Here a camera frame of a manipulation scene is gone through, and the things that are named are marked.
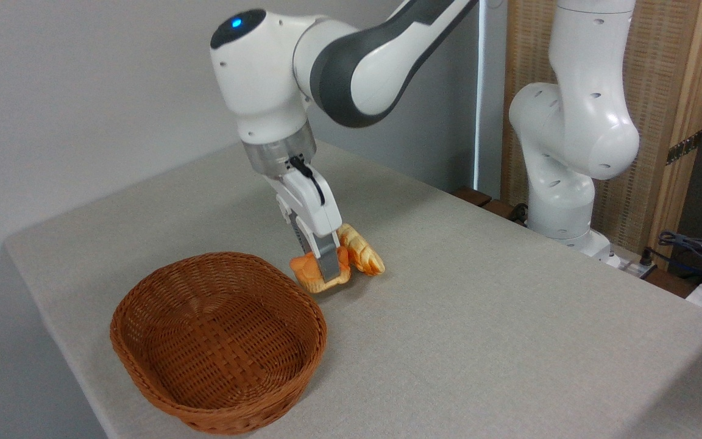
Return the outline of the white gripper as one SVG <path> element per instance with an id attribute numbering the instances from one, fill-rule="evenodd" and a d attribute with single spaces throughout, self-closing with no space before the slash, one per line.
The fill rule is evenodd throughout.
<path id="1" fill-rule="evenodd" d="M 310 164 L 307 177 L 298 169 L 278 177 L 265 177 L 276 191 L 285 221 L 292 227 L 304 253 L 313 253 L 325 283 L 341 274 L 335 231 L 342 217 L 326 179 Z"/>

